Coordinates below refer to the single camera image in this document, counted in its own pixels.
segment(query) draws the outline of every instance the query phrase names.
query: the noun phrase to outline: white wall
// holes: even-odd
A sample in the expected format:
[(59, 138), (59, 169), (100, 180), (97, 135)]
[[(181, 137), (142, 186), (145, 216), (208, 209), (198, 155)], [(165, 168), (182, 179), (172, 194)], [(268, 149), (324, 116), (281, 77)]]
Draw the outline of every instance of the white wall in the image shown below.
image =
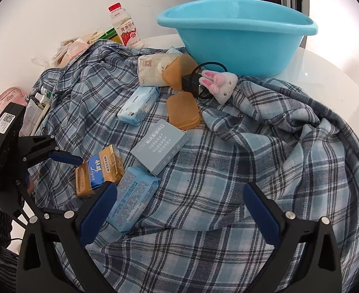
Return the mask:
[(30, 91), (42, 72), (35, 55), (51, 57), (61, 40), (110, 23), (108, 7), (121, 2), (142, 38), (174, 33), (157, 25), (165, 9), (190, 0), (3, 0), (0, 3), (0, 94), (12, 86)]
[(327, 59), (359, 86), (359, 3), (356, 0), (310, 0), (310, 17), (319, 33), (306, 49)]

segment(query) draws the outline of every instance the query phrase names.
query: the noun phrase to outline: soap box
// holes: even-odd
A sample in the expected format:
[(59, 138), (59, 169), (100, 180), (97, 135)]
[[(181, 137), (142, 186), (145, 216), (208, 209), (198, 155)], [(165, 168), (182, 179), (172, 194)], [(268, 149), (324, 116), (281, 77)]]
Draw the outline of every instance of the soap box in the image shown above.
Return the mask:
[(117, 118), (130, 125), (140, 125), (159, 95), (158, 87), (140, 86), (125, 102), (118, 112)]
[(151, 127), (131, 153), (153, 174), (158, 175), (188, 141), (186, 132), (163, 119)]
[(141, 167), (129, 167), (117, 186), (117, 201), (106, 221), (120, 232), (130, 231), (158, 187), (157, 177)]
[(76, 194), (89, 196), (105, 181), (119, 183), (124, 175), (120, 152), (114, 145), (94, 155), (76, 169)]

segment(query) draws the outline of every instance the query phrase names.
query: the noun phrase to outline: gray box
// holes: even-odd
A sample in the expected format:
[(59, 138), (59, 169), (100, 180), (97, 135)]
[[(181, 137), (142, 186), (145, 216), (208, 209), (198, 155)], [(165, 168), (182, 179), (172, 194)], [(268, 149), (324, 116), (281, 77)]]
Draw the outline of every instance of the gray box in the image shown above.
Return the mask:
[(187, 141), (186, 132), (160, 119), (131, 153), (149, 171), (158, 175)]

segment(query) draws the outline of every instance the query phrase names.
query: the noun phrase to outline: bunny plush toy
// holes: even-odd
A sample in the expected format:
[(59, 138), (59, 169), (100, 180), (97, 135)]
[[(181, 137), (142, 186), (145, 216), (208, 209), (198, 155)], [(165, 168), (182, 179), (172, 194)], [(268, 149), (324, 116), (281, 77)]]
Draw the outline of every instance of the bunny plush toy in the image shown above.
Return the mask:
[(200, 85), (206, 87), (221, 105), (231, 97), (238, 83), (238, 77), (232, 73), (203, 70), (201, 76)]

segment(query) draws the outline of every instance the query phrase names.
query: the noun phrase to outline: bottle label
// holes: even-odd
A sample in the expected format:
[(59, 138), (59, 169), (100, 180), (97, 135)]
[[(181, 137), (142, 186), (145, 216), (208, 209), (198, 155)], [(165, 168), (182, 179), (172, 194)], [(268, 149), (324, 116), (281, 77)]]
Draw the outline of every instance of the bottle label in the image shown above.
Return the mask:
[(120, 26), (121, 30), (121, 40), (125, 46), (133, 46), (140, 41), (138, 32), (132, 19), (128, 19), (124, 21), (124, 23)]

